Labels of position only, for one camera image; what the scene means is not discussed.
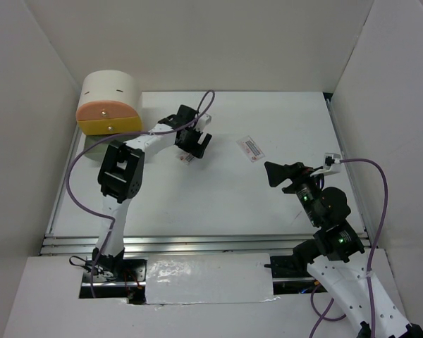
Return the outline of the false lash box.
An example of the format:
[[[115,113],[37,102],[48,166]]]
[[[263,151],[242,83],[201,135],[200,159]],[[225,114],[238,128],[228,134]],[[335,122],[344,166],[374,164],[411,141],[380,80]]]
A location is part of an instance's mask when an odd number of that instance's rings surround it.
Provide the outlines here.
[[[190,165],[196,159],[192,154],[184,151],[180,152],[176,158],[185,165]]]
[[[264,152],[250,136],[245,136],[237,140],[236,143],[252,163],[265,157]]]

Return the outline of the yellow drawer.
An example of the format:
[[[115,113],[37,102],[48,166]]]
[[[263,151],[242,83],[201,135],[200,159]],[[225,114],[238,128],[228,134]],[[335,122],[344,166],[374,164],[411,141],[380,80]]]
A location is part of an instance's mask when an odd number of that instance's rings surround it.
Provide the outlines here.
[[[102,120],[79,120],[78,126],[85,135],[89,136],[137,132],[144,128],[138,116]]]

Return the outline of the pink top drawer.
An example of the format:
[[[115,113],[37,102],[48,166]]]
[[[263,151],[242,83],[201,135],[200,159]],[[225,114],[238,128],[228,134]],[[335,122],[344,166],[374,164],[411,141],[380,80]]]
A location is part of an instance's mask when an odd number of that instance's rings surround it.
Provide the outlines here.
[[[131,118],[137,111],[120,101],[90,101],[81,105],[76,111],[77,121]]]

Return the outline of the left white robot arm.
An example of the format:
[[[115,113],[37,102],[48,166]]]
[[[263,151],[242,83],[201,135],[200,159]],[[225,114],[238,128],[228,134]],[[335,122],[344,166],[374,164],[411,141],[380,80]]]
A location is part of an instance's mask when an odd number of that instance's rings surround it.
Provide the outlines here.
[[[110,281],[123,275],[125,222],[130,202],[142,186],[145,161],[171,146],[202,158],[212,138],[203,132],[211,121],[210,115],[181,105],[146,134],[108,145],[98,175],[105,218],[92,252],[96,274]]]

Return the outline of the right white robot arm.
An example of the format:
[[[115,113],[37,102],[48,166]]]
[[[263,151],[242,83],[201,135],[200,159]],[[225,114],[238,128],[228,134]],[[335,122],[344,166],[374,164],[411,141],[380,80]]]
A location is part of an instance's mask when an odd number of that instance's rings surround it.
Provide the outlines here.
[[[348,222],[351,209],[346,194],[324,186],[324,177],[339,173],[344,163],[338,154],[326,154],[318,168],[301,162],[265,162],[269,185],[290,180],[283,193],[298,198],[318,229],[291,255],[273,256],[265,266],[274,278],[293,273],[312,276],[338,304],[358,337],[423,337],[423,329],[398,310],[373,271],[374,250],[365,250]]]

